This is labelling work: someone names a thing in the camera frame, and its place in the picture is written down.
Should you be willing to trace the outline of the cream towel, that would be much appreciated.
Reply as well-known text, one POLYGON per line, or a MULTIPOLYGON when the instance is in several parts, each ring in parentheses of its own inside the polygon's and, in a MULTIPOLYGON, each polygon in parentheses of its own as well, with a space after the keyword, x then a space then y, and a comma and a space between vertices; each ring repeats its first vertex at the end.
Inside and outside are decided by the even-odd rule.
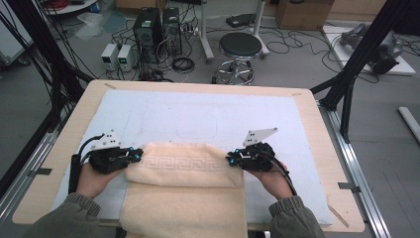
POLYGON ((209 144, 148 143, 126 170, 127 238, 248 238, 244 173, 209 144))

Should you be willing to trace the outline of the white board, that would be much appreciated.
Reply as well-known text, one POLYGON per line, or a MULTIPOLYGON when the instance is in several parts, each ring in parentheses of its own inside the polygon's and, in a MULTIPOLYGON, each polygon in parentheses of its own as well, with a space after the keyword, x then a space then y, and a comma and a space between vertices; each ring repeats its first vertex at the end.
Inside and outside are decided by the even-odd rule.
MULTIPOLYGON (((334 27, 334 26, 324 26, 323 33, 327 38, 327 41, 330 43, 333 55, 337 58, 341 67, 344 67, 348 62, 353 49, 348 45, 341 45, 340 39, 341 35, 345 32, 350 31, 351 28, 346 27, 334 27)), ((409 65, 409 63, 403 57, 396 58, 397 65, 395 65, 386 75, 414 75, 416 71, 409 65)))

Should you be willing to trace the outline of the thin wooden strip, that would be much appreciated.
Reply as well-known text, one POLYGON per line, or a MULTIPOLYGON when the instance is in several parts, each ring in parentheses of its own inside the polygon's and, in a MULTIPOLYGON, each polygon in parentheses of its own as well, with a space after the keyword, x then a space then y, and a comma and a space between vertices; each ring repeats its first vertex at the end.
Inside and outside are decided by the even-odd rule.
POLYGON ((342 228, 349 228, 350 227, 350 225, 346 221, 346 219, 332 205, 328 205, 328 208, 329 208, 331 214, 334 216, 333 225, 335 227, 338 227, 339 224, 342 228))

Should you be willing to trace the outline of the clear plastic sheet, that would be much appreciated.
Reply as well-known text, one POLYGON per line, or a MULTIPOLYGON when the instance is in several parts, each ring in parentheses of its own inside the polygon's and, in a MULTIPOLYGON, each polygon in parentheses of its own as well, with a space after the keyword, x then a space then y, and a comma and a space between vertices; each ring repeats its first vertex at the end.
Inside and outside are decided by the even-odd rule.
POLYGON ((86 12, 78 15, 77 19, 83 23, 83 26, 75 33, 78 39, 87 41, 102 34, 103 16, 101 14, 86 12))

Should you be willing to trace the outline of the aluminium rail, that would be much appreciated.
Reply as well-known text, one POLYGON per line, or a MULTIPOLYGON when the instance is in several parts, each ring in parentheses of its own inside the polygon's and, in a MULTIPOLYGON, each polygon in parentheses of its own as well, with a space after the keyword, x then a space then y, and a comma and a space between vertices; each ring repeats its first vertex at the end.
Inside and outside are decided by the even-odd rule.
POLYGON ((356 153, 352 145, 347 143, 345 137, 341 135, 339 114, 336 111, 329 111, 320 102, 317 105, 321 114, 325 116, 328 128, 334 134, 333 141, 337 143, 340 159, 345 165, 345 172, 350 179, 350 191, 362 208, 364 222, 374 238, 391 238, 356 153))
POLYGON ((13 179, 11 185, 0 199, 0 227, 12 220, 12 214, 29 189, 37 175, 49 175, 50 169, 43 169, 42 164, 50 153, 58 137, 58 132, 45 133, 35 149, 26 156, 27 161, 13 179))

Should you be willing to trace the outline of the cardboard box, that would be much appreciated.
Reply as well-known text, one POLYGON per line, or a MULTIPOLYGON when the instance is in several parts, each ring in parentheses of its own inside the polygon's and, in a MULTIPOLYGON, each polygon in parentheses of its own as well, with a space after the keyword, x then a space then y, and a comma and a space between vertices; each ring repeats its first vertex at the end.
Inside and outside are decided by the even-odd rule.
POLYGON ((279 0, 275 20, 284 30, 321 30, 335 0, 279 0))

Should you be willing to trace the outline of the slim black computer tower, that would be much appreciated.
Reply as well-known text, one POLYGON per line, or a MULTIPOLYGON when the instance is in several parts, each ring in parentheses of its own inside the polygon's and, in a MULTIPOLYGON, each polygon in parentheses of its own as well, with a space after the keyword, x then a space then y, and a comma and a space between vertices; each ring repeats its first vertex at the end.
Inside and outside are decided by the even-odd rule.
POLYGON ((169 7, 163 10, 162 26, 168 48, 174 55, 181 55, 182 42, 179 9, 177 7, 169 7))

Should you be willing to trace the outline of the black round stool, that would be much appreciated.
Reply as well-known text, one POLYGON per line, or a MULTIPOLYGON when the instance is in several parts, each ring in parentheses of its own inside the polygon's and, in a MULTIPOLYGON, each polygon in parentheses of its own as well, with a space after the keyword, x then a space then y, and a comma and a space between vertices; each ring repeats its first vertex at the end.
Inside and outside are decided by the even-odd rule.
POLYGON ((215 70, 212 83, 250 85, 255 79, 251 60, 258 57, 262 49, 260 40, 251 34, 234 32, 223 36, 219 41, 219 51, 228 60, 215 70))

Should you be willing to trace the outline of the round white table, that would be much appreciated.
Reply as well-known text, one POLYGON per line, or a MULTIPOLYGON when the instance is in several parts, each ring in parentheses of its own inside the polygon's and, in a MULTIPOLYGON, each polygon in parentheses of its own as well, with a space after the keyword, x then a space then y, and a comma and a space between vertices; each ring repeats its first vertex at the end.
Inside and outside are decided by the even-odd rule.
POLYGON ((48 15, 61 15, 80 10, 98 13, 101 10, 98 0, 47 0, 42 9, 48 15))

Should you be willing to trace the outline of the white metal stand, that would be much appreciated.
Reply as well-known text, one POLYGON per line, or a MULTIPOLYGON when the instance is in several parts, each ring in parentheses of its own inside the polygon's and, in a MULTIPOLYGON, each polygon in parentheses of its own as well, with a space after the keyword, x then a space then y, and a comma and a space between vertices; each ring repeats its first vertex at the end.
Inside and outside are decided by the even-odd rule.
MULTIPOLYGON (((206 62, 210 63, 214 59, 214 55, 210 44, 207 39, 206 35, 206 27, 207 27, 207 10, 206 4, 208 0, 200 0, 201 3, 201 29, 199 31, 199 40, 202 45, 202 49, 204 51, 206 62)), ((262 58, 265 58, 269 55, 269 50, 265 43, 263 42, 262 38, 260 37, 260 27, 263 19, 263 10, 264 10, 265 0, 258 0, 257 10, 256 10, 256 21, 252 28, 250 28, 250 32, 254 37, 256 37, 262 44, 262 58)))

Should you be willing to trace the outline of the person's left hand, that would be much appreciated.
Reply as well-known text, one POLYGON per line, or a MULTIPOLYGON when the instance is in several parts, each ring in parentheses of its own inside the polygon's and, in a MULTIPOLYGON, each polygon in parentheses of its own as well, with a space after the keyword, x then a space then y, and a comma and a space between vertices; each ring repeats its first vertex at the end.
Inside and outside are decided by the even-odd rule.
POLYGON ((93 170, 89 163, 82 166, 76 193, 87 198, 93 199, 98 196, 108 185, 108 183, 123 173, 125 170, 117 170, 111 174, 104 175, 93 170))

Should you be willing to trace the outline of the person's right hand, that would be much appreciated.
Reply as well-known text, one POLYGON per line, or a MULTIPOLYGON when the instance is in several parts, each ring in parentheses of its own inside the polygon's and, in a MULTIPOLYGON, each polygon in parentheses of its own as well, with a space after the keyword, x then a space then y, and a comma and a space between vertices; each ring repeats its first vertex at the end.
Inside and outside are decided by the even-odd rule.
POLYGON ((273 166, 269 172, 250 171, 250 174, 255 176, 262 183, 262 186, 277 200, 293 196, 292 189, 277 166, 273 166))

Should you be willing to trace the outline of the large black computer tower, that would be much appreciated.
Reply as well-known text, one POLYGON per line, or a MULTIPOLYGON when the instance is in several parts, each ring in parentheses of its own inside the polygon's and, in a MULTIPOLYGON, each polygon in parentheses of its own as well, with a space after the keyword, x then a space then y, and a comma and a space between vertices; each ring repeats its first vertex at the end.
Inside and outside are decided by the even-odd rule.
POLYGON ((141 61, 159 63, 159 44, 163 41, 159 8, 143 8, 133 26, 133 32, 141 61))

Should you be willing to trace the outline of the white foam mat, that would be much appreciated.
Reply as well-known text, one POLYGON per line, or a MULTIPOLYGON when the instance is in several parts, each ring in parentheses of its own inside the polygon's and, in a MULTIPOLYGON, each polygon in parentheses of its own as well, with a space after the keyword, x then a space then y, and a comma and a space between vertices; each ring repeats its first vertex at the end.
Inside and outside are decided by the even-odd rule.
POLYGON ((292 96, 109 90, 79 142, 112 131, 122 148, 152 142, 206 143, 231 152, 243 146, 248 132, 261 129, 273 132, 265 141, 291 170, 305 205, 320 224, 331 225, 326 186, 292 96))

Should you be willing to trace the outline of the black metal frame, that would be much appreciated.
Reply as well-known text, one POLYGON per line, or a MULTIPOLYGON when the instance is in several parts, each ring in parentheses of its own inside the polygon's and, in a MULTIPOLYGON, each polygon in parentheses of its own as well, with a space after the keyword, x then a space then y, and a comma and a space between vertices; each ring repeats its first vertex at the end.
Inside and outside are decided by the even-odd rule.
POLYGON ((320 100, 320 104, 329 111, 336 111, 338 103, 343 100, 339 132, 347 144, 350 143, 349 124, 356 79, 380 43, 408 9, 410 1, 386 0, 344 68, 331 79, 310 89, 313 94, 329 89, 327 95, 320 100))

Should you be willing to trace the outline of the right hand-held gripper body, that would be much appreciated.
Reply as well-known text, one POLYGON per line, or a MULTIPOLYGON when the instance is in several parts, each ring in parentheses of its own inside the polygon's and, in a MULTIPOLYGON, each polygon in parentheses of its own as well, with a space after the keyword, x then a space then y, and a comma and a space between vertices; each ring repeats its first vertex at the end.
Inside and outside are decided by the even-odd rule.
POLYGON ((275 158, 273 148, 263 140, 275 134, 276 127, 268 129, 250 130, 243 143, 242 168, 246 171, 268 172, 272 168, 275 158))

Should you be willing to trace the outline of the white tube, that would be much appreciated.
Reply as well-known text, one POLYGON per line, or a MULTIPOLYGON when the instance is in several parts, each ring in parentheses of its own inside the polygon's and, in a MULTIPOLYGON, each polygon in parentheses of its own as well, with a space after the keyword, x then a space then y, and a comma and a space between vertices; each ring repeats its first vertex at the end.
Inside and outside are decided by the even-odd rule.
POLYGON ((416 121, 407 107, 399 107, 398 112, 409 127, 413 136, 416 138, 417 142, 420 144, 420 124, 416 121))

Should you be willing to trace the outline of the white power supply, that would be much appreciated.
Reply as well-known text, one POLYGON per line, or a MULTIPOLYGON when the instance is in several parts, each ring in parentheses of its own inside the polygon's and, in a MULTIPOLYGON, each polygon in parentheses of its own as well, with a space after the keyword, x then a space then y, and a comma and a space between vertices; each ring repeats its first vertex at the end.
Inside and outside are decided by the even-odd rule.
POLYGON ((104 49, 101 58, 107 70, 115 70, 118 65, 118 47, 116 44, 108 44, 104 49))
POLYGON ((120 69, 124 72, 131 71, 134 65, 134 55, 131 45, 123 45, 117 55, 120 69))

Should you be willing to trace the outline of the flat black device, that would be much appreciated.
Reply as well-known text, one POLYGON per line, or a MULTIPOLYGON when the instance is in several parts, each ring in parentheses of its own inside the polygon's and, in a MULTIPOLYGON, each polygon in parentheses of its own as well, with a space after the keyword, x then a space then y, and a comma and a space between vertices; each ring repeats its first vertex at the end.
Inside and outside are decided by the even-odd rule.
POLYGON ((237 16, 231 16, 226 19, 226 23, 232 28, 239 28, 248 26, 256 20, 256 14, 242 14, 237 16))

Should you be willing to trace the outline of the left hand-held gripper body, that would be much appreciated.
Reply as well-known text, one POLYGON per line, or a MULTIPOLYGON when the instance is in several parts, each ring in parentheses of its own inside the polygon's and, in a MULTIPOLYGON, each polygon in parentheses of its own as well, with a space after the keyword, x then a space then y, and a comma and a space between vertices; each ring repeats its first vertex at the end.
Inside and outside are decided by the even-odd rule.
POLYGON ((95 142, 88 153, 91 167, 100 174, 109 175, 122 170, 131 162, 132 148, 122 148, 116 132, 104 133, 95 142))

